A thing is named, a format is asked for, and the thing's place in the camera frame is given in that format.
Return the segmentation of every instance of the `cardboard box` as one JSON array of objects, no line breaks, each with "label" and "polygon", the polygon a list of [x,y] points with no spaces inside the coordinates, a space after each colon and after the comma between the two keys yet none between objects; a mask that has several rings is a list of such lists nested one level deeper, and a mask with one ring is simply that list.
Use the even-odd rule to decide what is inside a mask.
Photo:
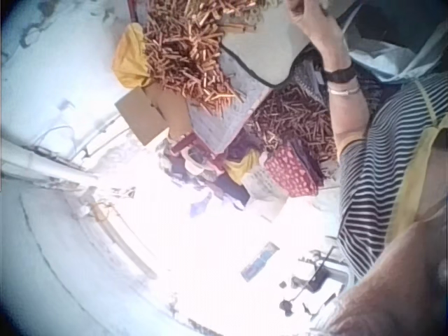
[{"label": "cardboard box", "polygon": [[192,132],[185,98],[171,90],[162,90],[157,83],[143,89],[136,87],[115,106],[144,146],[168,127],[174,140]]}]

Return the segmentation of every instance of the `striped shirt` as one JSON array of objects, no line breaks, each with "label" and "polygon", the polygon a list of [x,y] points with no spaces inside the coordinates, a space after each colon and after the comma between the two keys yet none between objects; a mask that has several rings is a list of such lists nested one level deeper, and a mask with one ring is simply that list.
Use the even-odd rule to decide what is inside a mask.
[{"label": "striped shirt", "polygon": [[[448,73],[420,81],[437,123],[448,111]],[[340,156],[342,170],[339,246],[362,278],[385,247],[393,205],[423,131],[433,125],[417,83],[407,84],[374,116],[367,136]]]}]

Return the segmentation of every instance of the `red patterned bag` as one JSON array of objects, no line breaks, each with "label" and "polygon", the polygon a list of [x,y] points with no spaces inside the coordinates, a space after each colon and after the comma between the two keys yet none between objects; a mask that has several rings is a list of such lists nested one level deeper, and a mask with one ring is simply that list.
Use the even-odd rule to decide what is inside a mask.
[{"label": "red patterned bag", "polygon": [[297,144],[278,147],[265,162],[265,168],[290,197],[317,195],[323,175],[317,162]]}]

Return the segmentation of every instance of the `hand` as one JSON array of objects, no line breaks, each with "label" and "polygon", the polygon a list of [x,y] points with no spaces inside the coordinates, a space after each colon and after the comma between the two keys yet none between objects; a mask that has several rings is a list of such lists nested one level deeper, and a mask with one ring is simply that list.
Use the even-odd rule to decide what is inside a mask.
[{"label": "hand", "polygon": [[335,71],[350,66],[344,34],[336,20],[323,12],[319,0],[286,0],[286,5],[291,20],[321,53],[325,70]]}]

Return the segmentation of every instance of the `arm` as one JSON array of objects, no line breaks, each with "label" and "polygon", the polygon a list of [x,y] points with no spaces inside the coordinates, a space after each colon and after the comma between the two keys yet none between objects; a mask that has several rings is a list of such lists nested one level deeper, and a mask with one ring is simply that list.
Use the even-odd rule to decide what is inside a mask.
[{"label": "arm", "polygon": [[[351,64],[344,34],[332,17],[325,16],[319,0],[288,0],[293,22],[306,34],[323,59],[327,72],[346,69]],[[359,87],[354,78],[345,84],[328,83],[328,88],[346,91]],[[349,96],[330,93],[330,116],[338,156],[351,141],[362,139],[368,126],[369,110],[361,91]]]}]

